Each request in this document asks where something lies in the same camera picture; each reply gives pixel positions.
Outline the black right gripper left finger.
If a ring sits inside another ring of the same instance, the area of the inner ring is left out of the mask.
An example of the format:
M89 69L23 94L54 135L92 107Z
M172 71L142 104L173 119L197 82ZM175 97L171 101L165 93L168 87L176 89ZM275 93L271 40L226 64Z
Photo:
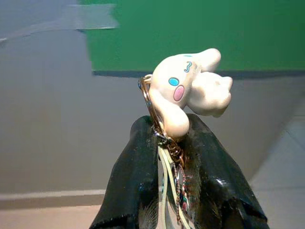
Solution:
M158 224L157 137L149 116L137 119L116 163L92 229L154 229Z

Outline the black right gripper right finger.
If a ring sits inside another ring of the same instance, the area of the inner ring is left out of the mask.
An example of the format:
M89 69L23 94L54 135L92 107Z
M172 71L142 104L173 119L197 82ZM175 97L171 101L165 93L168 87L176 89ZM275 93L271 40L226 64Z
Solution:
M187 116L183 150L195 228L267 229L267 217L238 164L197 115Z

